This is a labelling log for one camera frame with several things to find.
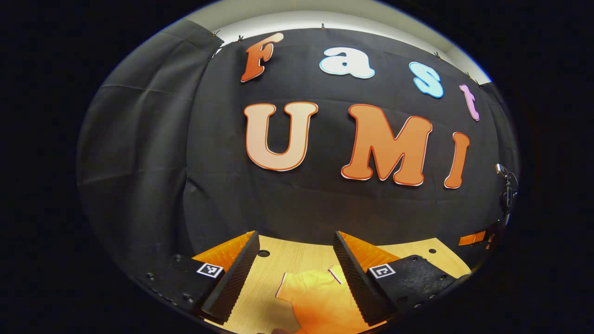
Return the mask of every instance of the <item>white ceiling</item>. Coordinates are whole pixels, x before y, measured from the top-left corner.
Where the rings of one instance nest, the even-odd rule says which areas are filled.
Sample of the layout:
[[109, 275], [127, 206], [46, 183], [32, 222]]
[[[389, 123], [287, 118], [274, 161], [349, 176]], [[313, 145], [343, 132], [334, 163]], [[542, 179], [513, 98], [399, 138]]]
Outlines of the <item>white ceiling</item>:
[[288, 11], [329, 11], [358, 16], [405, 31], [444, 52], [454, 47], [424, 23], [373, 0], [221, 0], [186, 18], [213, 31], [248, 18]]

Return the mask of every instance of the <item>orange letter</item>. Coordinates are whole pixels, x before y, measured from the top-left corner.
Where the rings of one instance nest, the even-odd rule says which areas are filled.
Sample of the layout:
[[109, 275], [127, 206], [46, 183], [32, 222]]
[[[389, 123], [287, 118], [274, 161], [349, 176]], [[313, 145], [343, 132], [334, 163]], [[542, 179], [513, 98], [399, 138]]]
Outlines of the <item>orange letter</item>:
[[461, 133], [454, 132], [454, 161], [451, 163], [450, 174], [444, 181], [444, 187], [457, 189], [462, 185], [462, 170], [464, 170], [464, 161], [466, 160], [466, 150], [470, 146], [470, 139]]
[[256, 165], [273, 171], [288, 171], [303, 161], [307, 151], [309, 118], [318, 112], [318, 105], [311, 102], [292, 102], [285, 106], [291, 116], [289, 148], [278, 154], [268, 149], [268, 119], [276, 107], [268, 103], [258, 103], [245, 108], [248, 118], [245, 133], [245, 147], [248, 156]]
[[390, 176], [398, 161], [400, 169], [394, 173], [394, 182], [404, 185], [421, 185], [427, 138], [433, 126], [425, 118], [411, 116], [394, 138], [390, 124], [380, 108], [372, 105], [353, 105], [349, 114], [357, 120], [355, 145], [350, 164], [342, 168], [342, 176], [366, 180], [373, 175], [369, 157], [373, 152], [380, 180]]
[[248, 54], [248, 62], [245, 66], [245, 73], [241, 76], [241, 82], [244, 83], [250, 79], [256, 78], [264, 72], [264, 67], [260, 65], [260, 59], [268, 61], [268, 59], [272, 57], [272, 50], [274, 49], [274, 45], [270, 43], [278, 43], [281, 40], [283, 40], [283, 34], [276, 33], [250, 46], [245, 51]]

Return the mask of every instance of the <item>wooden surface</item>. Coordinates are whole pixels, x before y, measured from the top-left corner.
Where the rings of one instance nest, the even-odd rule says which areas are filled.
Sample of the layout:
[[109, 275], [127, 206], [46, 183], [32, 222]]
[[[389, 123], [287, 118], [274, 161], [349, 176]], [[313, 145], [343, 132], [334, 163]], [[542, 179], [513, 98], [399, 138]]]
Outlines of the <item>wooden surface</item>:
[[[468, 266], [436, 238], [379, 247], [401, 258], [420, 255], [455, 278], [470, 274]], [[263, 235], [260, 235], [260, 249], [269, 251], [270, 256], [257, 256], [254, 260], [229, 321], [224, 326], [210, 323], [238, 334], [270, 334], [275, 328], [295, 333], [301, 326], [291, 304], [275, 297], [283, 275], [327, 270], [339, 264], [338, 259], [330, 245], [304, 244]]]

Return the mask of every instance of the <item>orange cloth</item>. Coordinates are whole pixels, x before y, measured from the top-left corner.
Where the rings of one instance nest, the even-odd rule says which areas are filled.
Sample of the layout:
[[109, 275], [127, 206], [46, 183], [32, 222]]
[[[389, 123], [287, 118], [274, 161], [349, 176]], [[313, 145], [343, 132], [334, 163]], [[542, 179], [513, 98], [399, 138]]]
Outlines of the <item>orange cloth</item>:
[[363, 321], [338, 265], [325, 272], [285, 273], [276, 297], [293, 305], [301, 325], [295, 334], [357, 334], [386, 323], [369, 327]]

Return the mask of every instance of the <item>light blue letter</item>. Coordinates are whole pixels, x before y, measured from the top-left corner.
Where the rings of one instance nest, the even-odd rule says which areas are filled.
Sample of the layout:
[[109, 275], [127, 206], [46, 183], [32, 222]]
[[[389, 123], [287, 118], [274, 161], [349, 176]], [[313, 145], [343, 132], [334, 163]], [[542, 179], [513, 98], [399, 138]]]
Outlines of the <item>light blue letter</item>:
[[369, 57], [365, 52], [352, 48], [331, 48], [324, 51], [324, 54], [330, 56], [320, 62], [320, 68], [326, 73], [350, 74], [361, 79], [369, 79], [375, 75], [375, 71], [369, 67]]
[[444, 96], [444, 89], [440, 84], [440, 75], [434, 69], [416, 61], [411, 62], [409, 68], [417, 76], [414, 82], [421, 93], [429, 94], [436, 99]]

